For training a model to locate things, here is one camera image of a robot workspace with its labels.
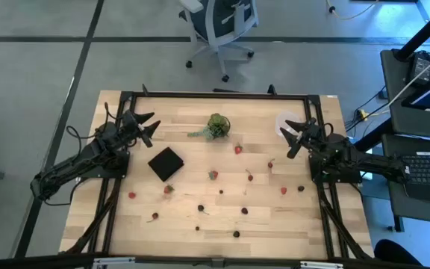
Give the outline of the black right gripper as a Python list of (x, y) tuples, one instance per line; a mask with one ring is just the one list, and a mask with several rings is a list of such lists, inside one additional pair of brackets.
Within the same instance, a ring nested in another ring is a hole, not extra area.
[(305, 123), (298, 123), (291, 120), (285, 120), (286, 124), (296, 132), (301, 132), (298, 140), (297, 136), (290, 133), (282, 127), (279, 128), (283, 137), (290, 148), (319, 149), (325, 143), (324, 127), (317, 125), (317, 120), (312, 117)]

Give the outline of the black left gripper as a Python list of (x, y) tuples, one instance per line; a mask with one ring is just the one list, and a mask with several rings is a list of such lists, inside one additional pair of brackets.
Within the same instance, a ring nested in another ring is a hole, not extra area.
[(161, 124), (158, 120), (149, 126), (143, 127), (146, 121), (155, 115), (154, 112), (147, 114), (135, 114), (132, 111), (125, 111), (122, 114), (122, 127), (119, 136), (123, 143), (129, 143), (133, 140), (141, 138), (144, 144), (149, 144), (149, 138), (152, 138), (157, 127)]

